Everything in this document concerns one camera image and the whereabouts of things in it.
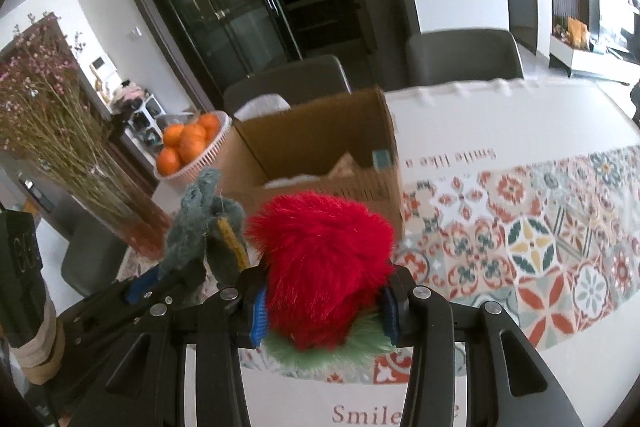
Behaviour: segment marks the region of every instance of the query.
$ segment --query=red fluffy plush toy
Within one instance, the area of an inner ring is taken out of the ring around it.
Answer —
[[[355,201],[278,196],[249,220],[247,234],[267,268],[270,328],[296,349],[342,344],[392,270],[393,229]]]

